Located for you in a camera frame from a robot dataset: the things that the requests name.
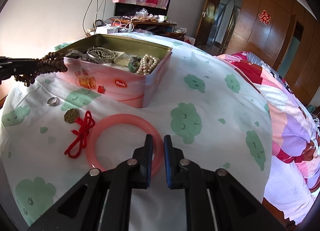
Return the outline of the brown wooden bead mala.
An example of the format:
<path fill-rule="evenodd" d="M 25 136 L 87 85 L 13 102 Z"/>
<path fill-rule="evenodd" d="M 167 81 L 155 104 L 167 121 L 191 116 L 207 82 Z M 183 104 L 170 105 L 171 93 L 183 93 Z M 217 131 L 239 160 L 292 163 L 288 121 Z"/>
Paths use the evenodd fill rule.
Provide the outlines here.
<path fill-rule="evenodd" d="M 64 73 L 68 68 L 64 63 L 64 55 L 59 52 L 49 52 L 42 59 L 35 59 L 35 68 L 31 68 L 30 72 L 20 73 L 14 78 L 18 82 L 24 83 L 26 87 L 35 83 L 35 79 L 41 74 Z"/>

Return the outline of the red cord coin charm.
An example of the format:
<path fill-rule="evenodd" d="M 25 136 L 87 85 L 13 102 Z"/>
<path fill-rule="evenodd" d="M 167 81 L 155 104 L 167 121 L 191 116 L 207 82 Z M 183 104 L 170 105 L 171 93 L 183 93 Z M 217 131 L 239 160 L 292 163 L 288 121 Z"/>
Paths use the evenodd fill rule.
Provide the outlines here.
<path fill-rule="evenodd" d="M 95 120 L 90 111 L 86 111 L 84 118 L 77 117 L 75 122 L 79 125 L 78 130 L 71 130 L 76 139 L 65 150 L 64 154 L 69 158 L 76 159 L 81 155 L 83 149 L 87 148 L 88 136 L 95 126 Z"/>

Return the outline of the pink bangle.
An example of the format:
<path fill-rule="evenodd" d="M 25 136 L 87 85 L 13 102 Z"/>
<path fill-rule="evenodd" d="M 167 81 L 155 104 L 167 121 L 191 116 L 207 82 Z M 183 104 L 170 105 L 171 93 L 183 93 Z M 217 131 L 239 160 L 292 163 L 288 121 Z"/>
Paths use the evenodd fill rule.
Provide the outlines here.
<path fill-rule="evenodd" d="M 110 115 L 95 124 L 88 136 L 87 148 L 85 152 L 89 166 L 92 168 L 97 168 L 101 171 L 106 171 L 106 169 L 100 164 L 97 159 L 95 153 L 95 144 L 103 131 L 117 124 L 133 125 L 137 128 L 140 128 L 145 133 L 152 135 L 154 156 L 151 165 L 151 176 L 156 176 L 157 172 L 159 172 L 164 162 L 164 148 L 162 138 L 157 129 L 151 123 L 133 114 L 121 113 Z"/>

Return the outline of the green jade bangle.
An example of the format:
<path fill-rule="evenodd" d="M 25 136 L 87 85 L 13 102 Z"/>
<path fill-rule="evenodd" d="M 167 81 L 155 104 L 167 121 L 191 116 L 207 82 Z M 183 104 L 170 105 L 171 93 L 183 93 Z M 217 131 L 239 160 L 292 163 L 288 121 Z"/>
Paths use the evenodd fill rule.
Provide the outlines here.
<path fill-rule="evenodd" d="M 128 64 L 128 69 L 131 73 L 135 73 L 139 69 L 140 61 L 141 61 L 140 57 L 137 57 L 137 56 L 131 57 Z"/>

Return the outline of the white sheet green clouds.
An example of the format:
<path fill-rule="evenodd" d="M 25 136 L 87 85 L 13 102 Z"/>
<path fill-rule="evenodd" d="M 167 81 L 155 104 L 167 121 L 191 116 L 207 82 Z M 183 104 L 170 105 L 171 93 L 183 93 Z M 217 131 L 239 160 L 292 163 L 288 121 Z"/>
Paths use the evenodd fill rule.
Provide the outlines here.
<path fill-rule="evenodd" d="M 85 153 L 64 154 L 75 140 L 65 113 L 90 111 L 96 122 L 133 114 L 207 170 L 226 168 L 262 201 L 271 167 L 272 129 L 265 98 L 220 59 L 155 36 L 172 48 L 169 68 L 150 104 L 135 108 L 82 90 L 53 74 L 31 87 L 16 83 L 1 109 L 1 205 L 27 230 L 90 169 Z"/>

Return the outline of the pink red patchwork quilt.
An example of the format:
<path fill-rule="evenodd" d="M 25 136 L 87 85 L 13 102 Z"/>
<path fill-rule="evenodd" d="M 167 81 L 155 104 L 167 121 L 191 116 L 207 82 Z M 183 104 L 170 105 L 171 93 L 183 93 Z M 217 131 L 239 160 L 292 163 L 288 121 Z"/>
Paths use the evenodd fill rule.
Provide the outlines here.
<path fill-rule="evenodd" d="M 250 52 L 222 54 L 231 66 L 260 91 L 267 101 L 272 123 L 272 154 L 295 163 L 308 189 L 319 189 L 319 128 L 287 82 Z"/>

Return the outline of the white box on cabinet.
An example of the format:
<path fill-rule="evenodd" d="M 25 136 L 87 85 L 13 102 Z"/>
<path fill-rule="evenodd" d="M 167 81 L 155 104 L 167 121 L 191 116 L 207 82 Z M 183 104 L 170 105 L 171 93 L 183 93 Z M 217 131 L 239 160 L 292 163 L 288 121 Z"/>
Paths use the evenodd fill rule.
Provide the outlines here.
<path fill-rule="evenodd" d="M 119 31 L 118 27 L 113 27 L 110 25 L 97 27 L 95 30 L 96 34 L 114 34 Z"/>

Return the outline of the pink tin box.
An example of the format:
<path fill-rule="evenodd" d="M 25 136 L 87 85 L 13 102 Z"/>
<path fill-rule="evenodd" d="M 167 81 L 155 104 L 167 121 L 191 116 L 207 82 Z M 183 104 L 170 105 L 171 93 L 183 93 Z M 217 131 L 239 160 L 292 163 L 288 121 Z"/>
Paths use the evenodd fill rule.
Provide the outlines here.
<path fill-rule="evenodd" d="M 119 52 L 122 56 L 143 57 L 146 54 L 159 59 L 149 75 L 131 73 L 128 68 L 106 64 L 99 65 L 80 58 L 91 47 L 103 47 Z M 171 47 L 117 35 L 93 35 L 62 48 L 67 72 L 57 77 L 78 87 L 102 94 L 123 104 L 143 108 L 148 106 L 163 76 L 168 70 Z"/>

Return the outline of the black television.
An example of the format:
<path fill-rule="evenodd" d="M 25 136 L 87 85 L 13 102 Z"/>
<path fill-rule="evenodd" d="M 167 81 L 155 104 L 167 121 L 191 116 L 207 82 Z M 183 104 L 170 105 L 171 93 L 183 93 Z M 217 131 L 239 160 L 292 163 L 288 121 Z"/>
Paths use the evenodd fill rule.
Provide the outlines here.
<path fill-rule="evenodd" d="M 114 16 L 134 16 L 136 12 L 145 9 L 149 14 L 153 15 L 168 15 L 168 9 L 148 7 L 136 4 L 116 3 L 114 5 Z"/>

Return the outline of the wooden tv cabinet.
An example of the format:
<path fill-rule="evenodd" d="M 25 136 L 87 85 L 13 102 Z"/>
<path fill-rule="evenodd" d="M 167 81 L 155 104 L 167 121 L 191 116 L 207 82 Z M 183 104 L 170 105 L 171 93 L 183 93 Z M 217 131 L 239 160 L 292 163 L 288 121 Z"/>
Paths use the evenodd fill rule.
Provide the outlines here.
<path fill-rule="evenodd" d="M 118 33 L 142 33 L 146 35 L 158 35 L 173 40 L 184 41 L 186 29 L 180 28 L 176 23 L 167 21 L 166 16 L 137 17 L 137 16 L 115 16 L 105 21 L 96 20 L 92 27 L 84 30 L 86 36 L 95 34 L 97 27 L 110 25 L 118 27 Z"/>

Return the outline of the wooden door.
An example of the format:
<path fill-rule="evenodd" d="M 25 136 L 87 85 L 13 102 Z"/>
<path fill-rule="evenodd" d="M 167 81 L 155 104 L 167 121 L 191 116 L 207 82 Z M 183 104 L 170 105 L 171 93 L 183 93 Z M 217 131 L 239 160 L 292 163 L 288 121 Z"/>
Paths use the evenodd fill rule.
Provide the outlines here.
<path fill-rule="evenodd" d="M 215 22 L 215 14 L 219 4 L 220 0 L 205 0 L 201 20 L 196 33 L 195 46 L 207 44 L 212 26 Z"/>

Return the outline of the wooden wardrobe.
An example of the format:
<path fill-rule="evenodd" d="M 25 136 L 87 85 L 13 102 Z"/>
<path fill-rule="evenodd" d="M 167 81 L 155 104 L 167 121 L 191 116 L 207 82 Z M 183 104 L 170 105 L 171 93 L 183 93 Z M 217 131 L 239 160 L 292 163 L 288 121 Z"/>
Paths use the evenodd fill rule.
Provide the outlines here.
<path fill-rule="evenodd" d="M 266 10 L 269 25 L 259 21 Z M 243 0 L 227 54 L 252 52 L 274 69 L 280 68 L 296 24 L 302 38 L 284 78 L 305 105 L 319 106 L 319 22 L 296 0 Z"/>

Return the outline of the red double happiness sticker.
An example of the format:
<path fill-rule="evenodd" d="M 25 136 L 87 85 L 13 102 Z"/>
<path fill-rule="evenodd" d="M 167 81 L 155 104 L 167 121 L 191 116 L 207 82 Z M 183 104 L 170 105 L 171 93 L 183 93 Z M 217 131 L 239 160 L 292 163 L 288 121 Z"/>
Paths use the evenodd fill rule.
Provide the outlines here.
<path fill-rule="evenodd" d="M 271 15 L 266 11 L 263 10 L 259 15 L 259 21 L 261 23 L 264 23 L 265 25 L 269 25 L 270 24 L 270 20 L 271 20 Z"/>

